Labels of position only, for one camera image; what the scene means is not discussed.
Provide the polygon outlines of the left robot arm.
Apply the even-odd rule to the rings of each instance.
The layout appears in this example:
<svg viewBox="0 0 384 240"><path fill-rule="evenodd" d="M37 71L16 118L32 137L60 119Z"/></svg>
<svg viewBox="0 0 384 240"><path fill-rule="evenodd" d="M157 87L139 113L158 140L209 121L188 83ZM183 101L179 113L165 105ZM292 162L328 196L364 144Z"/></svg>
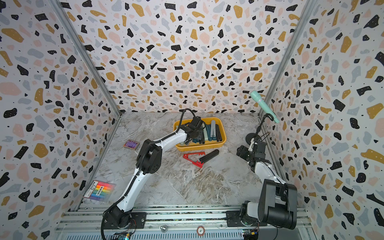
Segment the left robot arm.
<svg viewBox="0 0 384 240"><path fill-rule="evenodd" d="M189 143L200 136L203 131L203 120L193 115L193 119L185 124L182 123L185 112L191 109L184 109L179 125L172 133L158 139L147 139L138 154L134 175L127 185L121 197L113 203L104 213L102 225L113 224L117 228L125 228L131 222L131 212L135 201L148 178L157 172L162 164L162 155L167 150L180 143Z"/></svg>

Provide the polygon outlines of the mint pruning pliers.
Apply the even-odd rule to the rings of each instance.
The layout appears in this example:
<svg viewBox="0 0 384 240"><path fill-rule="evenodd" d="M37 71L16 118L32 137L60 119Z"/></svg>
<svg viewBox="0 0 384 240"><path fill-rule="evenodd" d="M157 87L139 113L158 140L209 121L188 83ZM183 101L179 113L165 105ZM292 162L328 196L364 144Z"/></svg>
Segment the mint pruning pliers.
<svg viewBox="0 0 384 240"><path fill-rule="evenodd" d="M208 141L209 140L209 135L208 135L206 127L204 127L204 129L203 129L203 134L204 134L205 142Z"/></svg>

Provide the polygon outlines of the grey pruning pliers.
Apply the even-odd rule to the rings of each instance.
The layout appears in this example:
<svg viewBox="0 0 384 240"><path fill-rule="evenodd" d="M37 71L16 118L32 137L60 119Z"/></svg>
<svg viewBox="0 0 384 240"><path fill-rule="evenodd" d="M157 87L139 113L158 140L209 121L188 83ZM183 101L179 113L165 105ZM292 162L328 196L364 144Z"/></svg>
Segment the grey pruning pliers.
<svg viewBox="0 0 384 240"><path fill-rule="evenodd" d="M215 120L211 121L210 127L211 127L211 132L210 132L211 139L212 139L212 141L216 141L217 140L217 134L216 134L216 121Z"/></svg>

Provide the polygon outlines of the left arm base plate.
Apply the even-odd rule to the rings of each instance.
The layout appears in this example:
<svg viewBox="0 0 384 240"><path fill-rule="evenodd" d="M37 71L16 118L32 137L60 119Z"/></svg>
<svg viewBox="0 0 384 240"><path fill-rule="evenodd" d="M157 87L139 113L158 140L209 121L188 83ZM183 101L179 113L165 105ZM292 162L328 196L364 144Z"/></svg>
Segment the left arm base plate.
<svg viewBox="0 0 384 240"><path fill-rule="evenodd" d="M107 214L106 217L103 217L102 226L104 230L137 230L144 229L147 213L146 212L133 212L123 214L122 218L117 220L115 216Z"/></svg>

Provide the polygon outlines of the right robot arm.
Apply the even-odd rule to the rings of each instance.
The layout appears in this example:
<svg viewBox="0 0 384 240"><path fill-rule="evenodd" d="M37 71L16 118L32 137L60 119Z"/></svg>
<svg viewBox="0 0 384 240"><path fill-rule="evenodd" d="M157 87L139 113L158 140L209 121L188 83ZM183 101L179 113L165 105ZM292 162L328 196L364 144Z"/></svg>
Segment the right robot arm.
<svg viewBox="0 0 384 240"><path fill-rule="evenodd" d="M270 161L265 159L266 143L258 136L240 146L237 156L247 161L251 171L263 186L257 203L245 201L239 212L243 225L267 224L293 230L297 225L297 188L278 176Z"/></svg>

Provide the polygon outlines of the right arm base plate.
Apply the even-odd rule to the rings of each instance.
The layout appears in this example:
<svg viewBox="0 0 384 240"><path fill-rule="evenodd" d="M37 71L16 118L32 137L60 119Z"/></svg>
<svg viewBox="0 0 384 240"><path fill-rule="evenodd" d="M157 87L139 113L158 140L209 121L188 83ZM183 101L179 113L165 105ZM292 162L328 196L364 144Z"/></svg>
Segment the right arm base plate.
<svg viewBox="0 0 384 240"><path fill-rule="evenodd" d="M228 227L265 227L267 226L266 223L259 223L256 220L242 220L240 217L240 211L226 211L226 217L225 217L226 223Z"/></svg>

